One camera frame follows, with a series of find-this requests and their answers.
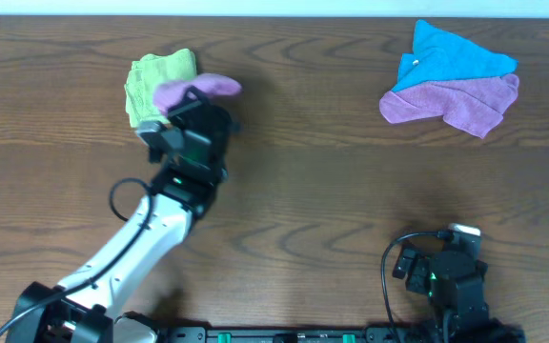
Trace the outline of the blue cloth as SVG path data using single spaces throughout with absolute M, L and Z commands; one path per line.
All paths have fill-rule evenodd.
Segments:
M 422 19 L 416 22 L 412 49 L 400 58 L 393 92 L 428 81 L 503 76 L 518 66 L 508 55 L 489 51 Z

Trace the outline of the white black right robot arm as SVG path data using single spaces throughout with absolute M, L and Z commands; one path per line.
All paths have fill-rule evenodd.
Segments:
M 443 250 L 431 255 L 410 246 L 402 248 L 393 277 L 405 288 L 425 295 L 432 318 L 401 330 L 401 342 L 525 343 L 522 329 L 506 326 L 490 316 L 484 297 L 487 265 L 472 255 Z

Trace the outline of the crumpled purple cloth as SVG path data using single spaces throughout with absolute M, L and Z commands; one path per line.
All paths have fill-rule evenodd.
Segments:
M 519 77 L 503 76 L 452 81 L 428 81 L 402 91 L 389 91 L 379 110 L 391 124 L 440 117 L 478 138 L 485 137 L 518 99 Z

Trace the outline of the folded green cloth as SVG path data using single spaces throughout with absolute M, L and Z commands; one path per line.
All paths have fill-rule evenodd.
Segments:
M 130 126 L 139 127 L 145 121 L 169 121 L 153 105 L 153 94 L 158 86 L 169 81 L 191 80 L 197 76 L 194 53 L 189 49 L 178 50 L 173 54 L 160 56 L 146 54 L 133 61 L 124 90 L 125 110 Z

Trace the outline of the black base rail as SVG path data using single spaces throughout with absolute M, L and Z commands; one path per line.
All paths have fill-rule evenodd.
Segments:
M 179 327 L 168 330 L 157 342 L 166 343 L 394 343 L 397 340 L 393 332 L 385 327 L 367 329 L 324 330 L 261 330 L 261 329 L 206 329 L 203 327 Z M 438 331 L 429 333 L 426 329 L 397 329 L 399 342 L 435 343 L 445 342 Z M 446 342 L 476 343 L 525 343 L 522 330 L 487 327 L 478 333 L 449 336 Z

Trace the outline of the purple microfiber cloth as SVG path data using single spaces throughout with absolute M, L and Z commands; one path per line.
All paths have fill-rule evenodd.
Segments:
M 189 89 L 197 89 L 208 98 L 236 96 L 242 92 L 241 84 L 231 77 L 202 73 L 192 80 L 173 80 L 159 85 L 152 96 L 152 104 L 165 115 L 182 102 Z

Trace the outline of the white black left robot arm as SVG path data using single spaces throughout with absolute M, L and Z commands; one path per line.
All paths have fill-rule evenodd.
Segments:
M 236 96 L 237 84 L 170 82 L 157 88 L 158 119 L 141 122 L 136 135 L 159 165 L 134 214 L 89 261 L 53 288 L 32 283 L 0 328 L 9 342 L 113 342 L 130 335 L 155 342 L 138 324 L 115 326 L 129 297 L 157 262 L 180 245 L 209 210 L 228 177 L 225 154 L 235 122 L 216 97 Z

